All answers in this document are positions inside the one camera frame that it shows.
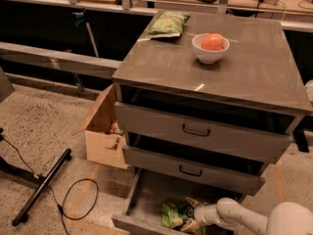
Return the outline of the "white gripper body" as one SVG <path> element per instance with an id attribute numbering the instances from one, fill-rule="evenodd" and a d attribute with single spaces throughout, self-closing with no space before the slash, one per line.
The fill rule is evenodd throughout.
<path id="1" fill-rule="evenodd" d="M 194 219 L 200 226 L 216 224 L 219 214 L 215 204 L 199 204 L 194 210 Z"/>

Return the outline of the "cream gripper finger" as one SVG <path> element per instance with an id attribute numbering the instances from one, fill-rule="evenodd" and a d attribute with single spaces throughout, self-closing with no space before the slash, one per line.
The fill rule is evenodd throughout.
<path id="1" fill-rule="evenodd" d="M 188 219 L 187 222 L 181 228 L 182 232 L 190 233 L 197 231 L 200 228 L 200 225 L 194 219 Z"/>
<path id="2" fill-rule="evenodd" d="M 187 197 L 186 200 L 194 209 L 201 204 L 198 200 L 191 197 Z"/>

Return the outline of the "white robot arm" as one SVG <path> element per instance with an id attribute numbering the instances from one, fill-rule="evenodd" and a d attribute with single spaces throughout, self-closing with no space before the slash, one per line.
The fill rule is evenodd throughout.
<path id="1" fill-rule="evenodd" d="M 192 218 L 183 226 L 187 232 L 217 225 L 232 231 L 245 227 L 254 235 L 313 235 L 313 212 L 297 203 L 280 203 L 265 216 L 231 198 L 221 198 L 216 204 L 189 197 L 187 201 L 194 208 Z"/>

